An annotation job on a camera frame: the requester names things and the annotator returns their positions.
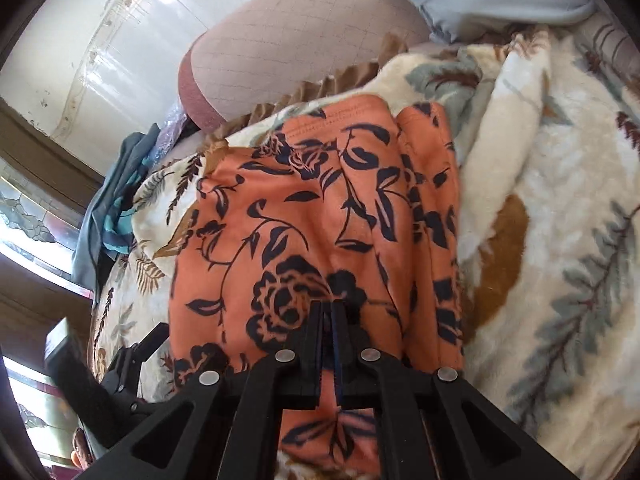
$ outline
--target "floral blanket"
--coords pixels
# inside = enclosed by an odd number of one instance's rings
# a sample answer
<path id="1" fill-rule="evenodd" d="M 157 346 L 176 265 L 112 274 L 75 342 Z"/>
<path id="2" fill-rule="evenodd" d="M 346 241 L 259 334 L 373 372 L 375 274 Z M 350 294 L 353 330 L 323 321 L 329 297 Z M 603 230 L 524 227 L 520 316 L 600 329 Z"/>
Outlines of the floral blanket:
<path id="1" fill-rule="evenodd" d="M 640 101 L 615 59 L 620 49 L 608 50 L 607 26 L 590 20 L 507 45 L 403 54 L 348 92 L 377 94 L 393 114 L 425 100 L 445 107 L 462 186 L 465 377 L 583 480 L 613 478 L 640 440 Z M 258 146 L 285 118 L 344 97 L 286 108 L 229 144 Z M 138 191 L 138 243 L 94 314 L 98 377 L 121 344 L 166 320 L 174 234 L 190 220 L 214 153 L 176 162 Z M 140 394 L 170 395 L 173 366 L 160 349 L 143 365 Z M 357 478 L 284 453 L 278 463 L 277 478 Z"/>

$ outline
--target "clear plastic bag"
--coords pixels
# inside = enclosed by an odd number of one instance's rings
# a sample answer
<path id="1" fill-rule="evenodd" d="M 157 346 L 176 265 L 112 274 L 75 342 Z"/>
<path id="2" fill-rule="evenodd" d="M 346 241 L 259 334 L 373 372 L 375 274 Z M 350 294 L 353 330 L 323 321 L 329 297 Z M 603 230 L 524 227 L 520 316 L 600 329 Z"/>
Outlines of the clear plastic bag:
<path id="1" fill-rule="evenodd" d="M 158 140 L 156 140 L 156 145 L 151 151 L 151 167 L 169 153 L 175 145 L 176 140 L 178 140 L 178 137 L 180 137 L 180 132 L 186 121 L 187 114 L 182 107 L 180 99 L 177 99 L 164 118 L 164 124 L 158 134 Z"/>

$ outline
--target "black device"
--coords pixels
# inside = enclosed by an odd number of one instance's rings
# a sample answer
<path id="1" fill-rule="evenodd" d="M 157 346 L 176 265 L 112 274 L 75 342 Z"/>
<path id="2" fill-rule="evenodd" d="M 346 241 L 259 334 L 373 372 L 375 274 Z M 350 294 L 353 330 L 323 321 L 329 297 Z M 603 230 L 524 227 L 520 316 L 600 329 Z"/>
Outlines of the black device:
<path id="1" fill-rule="evenodd" d="M 147 404 L 136 398 L 140 366 L 167 335 L 160 324 L 121 348 L 98 384 L 66 324 L 50 334 L 47 372 L 107 450 L 79 480 L 273 479 L 282 410 L 318 405 L 323 352 L 338 405 L 374 409 L 385 480 L 576 478 L 452 368 L 425 374 L 372 348 L 340 301 L 313 302 L 305 325 L 250 370 L 225 373 L 214 354 L 170 400 Z"/>

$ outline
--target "orange floral fabric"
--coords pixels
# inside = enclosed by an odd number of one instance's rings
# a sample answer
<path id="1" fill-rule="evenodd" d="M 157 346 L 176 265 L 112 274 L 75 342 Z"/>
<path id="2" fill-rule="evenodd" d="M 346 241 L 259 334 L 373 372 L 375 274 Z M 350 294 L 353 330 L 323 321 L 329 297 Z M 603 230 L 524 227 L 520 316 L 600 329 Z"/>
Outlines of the orange floral fabric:
<path id="1" fill-rule="evenodd" d="M 282 347 L 316 299 L 341 298 L 372 344 L 432 372 L 462 368 L 458 175 L 444 109 L 394 118 L 358 95 L 287 120 L 257 149 L 224 141 L 185 218 L 170 300 L 178 387 L 215 350 L 234 371 Z M 379 472 L 374 419 L 335 405 L 285 412 L 281 446 Z"/>

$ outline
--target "teal fabric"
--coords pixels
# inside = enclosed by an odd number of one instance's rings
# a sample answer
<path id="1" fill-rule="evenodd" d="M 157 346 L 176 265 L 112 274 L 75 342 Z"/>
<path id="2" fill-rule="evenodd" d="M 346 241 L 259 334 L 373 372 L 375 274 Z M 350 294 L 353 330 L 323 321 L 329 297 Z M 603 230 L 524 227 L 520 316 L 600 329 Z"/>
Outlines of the teal fabric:
<path id="1" fill-rule="evenodd" d="M 140 170 L 140 165 L 155 145 L 159 132 L 160 129 L 154 124 L 148 134 L 133 133 L 122 141 L 118 159 L 91 200 L 82 220 L 71 276 L 75 283 L 94 292 L 94 304 L 100 298 L 98 261 L 100 254 L 105 253 L 102 242 L 105 216 L 118 197 L 124 197 L 130 178 Z"/>
<path id="2" fill-rule="evenodd" d="M 151 156 L 146 156 L 142 160 L 138 169 L 127 180 L 122 194 L 116 197 L 104 217 L 102 244 L 112 258 L 116 257 L 116 253 L 130 253 L 133 244 L 131 217 L 135 213 L 133 196 L 146 178 L 153 163 L 154 160 Z"/>

